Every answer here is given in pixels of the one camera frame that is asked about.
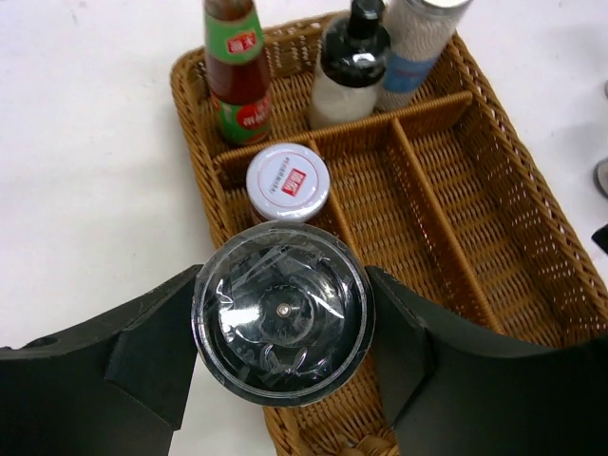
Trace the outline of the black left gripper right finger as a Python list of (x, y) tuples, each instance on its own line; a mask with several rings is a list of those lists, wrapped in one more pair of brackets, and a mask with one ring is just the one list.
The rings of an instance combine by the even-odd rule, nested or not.
[(368, 268), (372, 354), (404, 455), (603, 455), (607, 340), (554, 349), (501, 335)]

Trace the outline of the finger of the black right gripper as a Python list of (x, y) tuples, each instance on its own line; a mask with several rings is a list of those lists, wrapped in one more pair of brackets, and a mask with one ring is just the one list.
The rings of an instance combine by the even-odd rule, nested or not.
[(591, 236), (591, 239), (601, 250), (608, 250), (608, 224), (598, 228)]

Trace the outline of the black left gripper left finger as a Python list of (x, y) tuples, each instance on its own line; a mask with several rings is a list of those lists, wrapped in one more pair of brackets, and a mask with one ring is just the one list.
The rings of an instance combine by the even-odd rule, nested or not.
[(1, 350), (4, 455), (166, 455), (196, 362), (194, 265), (21, 349)]

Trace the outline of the dark lid spice jar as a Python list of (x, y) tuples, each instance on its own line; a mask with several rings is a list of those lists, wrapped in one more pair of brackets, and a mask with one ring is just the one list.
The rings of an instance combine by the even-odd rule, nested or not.
[(211, 374), (242, 399), (292, 408), (355, 374), (375, 306), (367, 273), (338, 237), (269, 221), (230, 238), (201, 267), (191, 325)]

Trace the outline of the white lid pepper jar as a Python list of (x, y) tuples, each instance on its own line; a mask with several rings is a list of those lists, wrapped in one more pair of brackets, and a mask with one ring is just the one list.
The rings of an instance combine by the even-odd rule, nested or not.
[(246, 173), (246, 192), (255, 224), (307, 222), (326, 204), (331, 178), (326, 164), (311, 148), (293, 142), (258, 152)]

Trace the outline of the blue label salt jar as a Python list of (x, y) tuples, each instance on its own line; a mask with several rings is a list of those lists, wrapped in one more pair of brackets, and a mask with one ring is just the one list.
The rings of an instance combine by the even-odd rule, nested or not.
[(377, 109), (399, 109), (411, 102), (469, 5), (467, 0), (389, 2), (383, 26), (390, 51)]

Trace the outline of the black cap white bottle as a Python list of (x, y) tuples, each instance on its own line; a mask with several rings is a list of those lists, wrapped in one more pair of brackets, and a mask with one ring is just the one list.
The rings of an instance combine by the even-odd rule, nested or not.
[(381, 24), (382, 1), (353, 1), (350, 13), (331, 20), (321, 36), (308, 110), (312, 129), (369, 117), (390, 54)]

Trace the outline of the yellow cap red sauce bottle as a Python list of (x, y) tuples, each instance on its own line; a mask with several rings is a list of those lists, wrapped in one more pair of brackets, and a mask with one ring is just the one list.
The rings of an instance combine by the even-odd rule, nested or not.
[(257, 143), (270, 132), (270, 69), (253, 1), (203, 3), (205, 65), (226, 141)]

